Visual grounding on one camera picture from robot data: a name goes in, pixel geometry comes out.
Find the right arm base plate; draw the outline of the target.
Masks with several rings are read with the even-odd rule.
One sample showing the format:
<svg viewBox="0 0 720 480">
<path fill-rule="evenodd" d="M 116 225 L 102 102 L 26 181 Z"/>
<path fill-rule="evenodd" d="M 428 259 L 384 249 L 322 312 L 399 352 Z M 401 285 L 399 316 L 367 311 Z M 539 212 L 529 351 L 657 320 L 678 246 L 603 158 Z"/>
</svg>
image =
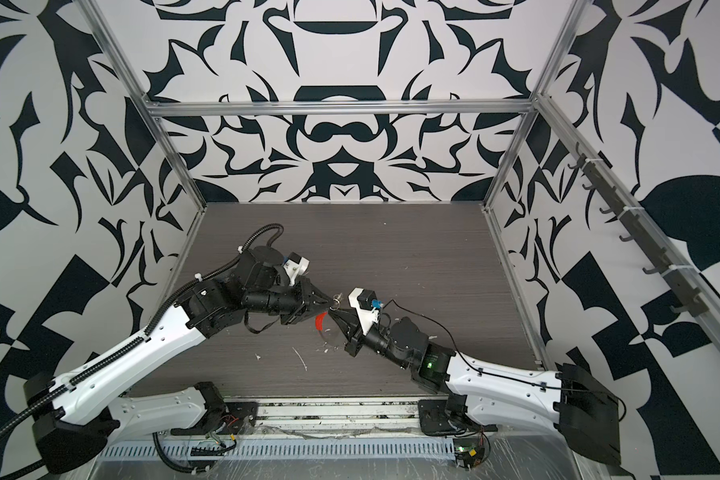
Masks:
<svg viewBox="0 0 720 480">
<path fill-rule="evenodd" d="M 419 429 L 426 436 L 453 436 L 464 432 L 446 412 L 446 400 L 421 399 L 417 402 Z"/>
</svg>

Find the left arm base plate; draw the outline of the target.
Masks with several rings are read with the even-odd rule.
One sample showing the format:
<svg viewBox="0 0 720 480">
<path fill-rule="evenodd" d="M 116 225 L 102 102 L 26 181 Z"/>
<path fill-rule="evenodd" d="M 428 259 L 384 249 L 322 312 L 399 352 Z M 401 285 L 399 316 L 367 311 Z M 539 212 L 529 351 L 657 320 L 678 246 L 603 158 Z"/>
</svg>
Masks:
<svg viewBox="0 0 720 480">
<path fill-rule="evenodd" d="M 235 400 L 226 403 L 227 410 L 221 417 L 216 433 L 221 436 L 247 434 L 258 423 L 259 403 Z"/>
</svg>

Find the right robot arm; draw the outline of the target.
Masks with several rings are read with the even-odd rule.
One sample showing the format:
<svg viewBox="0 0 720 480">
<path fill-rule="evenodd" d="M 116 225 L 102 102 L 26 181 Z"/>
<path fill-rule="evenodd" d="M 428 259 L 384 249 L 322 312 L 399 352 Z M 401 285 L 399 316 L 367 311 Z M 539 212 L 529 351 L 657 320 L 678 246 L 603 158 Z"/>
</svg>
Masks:
<svg viewBox="0 0 720 480">
<path fill-rule="evenodd" d="M 447 395 L 446 414 L 460 429 L 506 426 L 557 433 L 575 453 L 618 466 L 621 400 L 587 370 L 522 370 L 463 355 L 429 339 L 408 317 L 382 326 L 372 313 L 328 313 L 345 350 L 363 348 L 409 372 L 423 390 Z"/>
</svg>

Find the red key tag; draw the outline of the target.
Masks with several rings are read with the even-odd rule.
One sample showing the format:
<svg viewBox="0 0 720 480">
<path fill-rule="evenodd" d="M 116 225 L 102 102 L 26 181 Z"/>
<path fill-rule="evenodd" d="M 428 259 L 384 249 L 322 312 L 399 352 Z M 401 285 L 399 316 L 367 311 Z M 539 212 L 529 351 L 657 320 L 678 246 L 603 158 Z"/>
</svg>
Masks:
<svg viewBox="0 0 720 480">
<path fill-rule="evenodd" d="M 326 317 L 327 317 L 326 312 L 320 313 L 315 317 L 315 328 L 318 332 L 325 331 L 324 325 L 325 325 Z"/>
</svg>

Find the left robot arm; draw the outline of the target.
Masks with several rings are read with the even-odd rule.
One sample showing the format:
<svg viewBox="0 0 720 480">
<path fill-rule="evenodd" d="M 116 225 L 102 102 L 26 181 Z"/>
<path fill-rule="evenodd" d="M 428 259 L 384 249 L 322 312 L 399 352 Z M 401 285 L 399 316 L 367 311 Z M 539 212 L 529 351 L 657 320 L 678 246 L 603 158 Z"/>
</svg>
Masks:
<svg viewBox="0 0 720 480">
<path fill-rule="evenodd" d="M 74 470 L 128 437 L 219 427 L 226 404 L 211 382 L 173 394 L 133 398 L 126 392 L 158 367 L 228 327 L 266 314 L 283 325 L 326 312 L 333 300 L 307 277 L 309 262 L 270 245 L 244 245 L 229 263 L 169 296 L 146 327 L 109 351 L 64 374 L 32 380 L 28 406 L 0 427 L 0 442 L 32 422 L 39 460 L 13 472 L 41 467 L 51 474 Z"/>
</svg>

